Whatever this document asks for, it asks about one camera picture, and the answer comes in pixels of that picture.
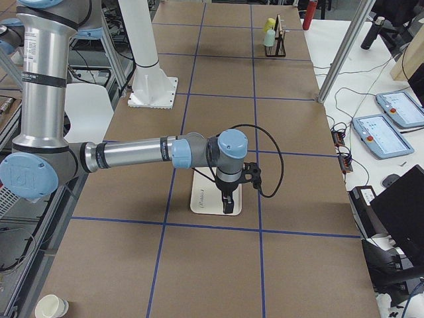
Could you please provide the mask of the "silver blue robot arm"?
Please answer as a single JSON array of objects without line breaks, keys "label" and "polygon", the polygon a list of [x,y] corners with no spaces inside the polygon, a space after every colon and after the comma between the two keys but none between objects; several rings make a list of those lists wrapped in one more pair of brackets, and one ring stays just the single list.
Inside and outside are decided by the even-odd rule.
[{"label": "silver blue robot arm", "polygon": [[219,189],[194,183],[196,213],[238,215],[249,165],[248,139],[236,129],[206,138],[191,132],[131,142],[105,142],[113,110],[106,90],[69,84],[72,37],[100,34],[98,1],[19,1],[24,34],[21,131],[1,162],[1,197],[37,201],[66,182],[100,169],[151,162],[210,170]]}]

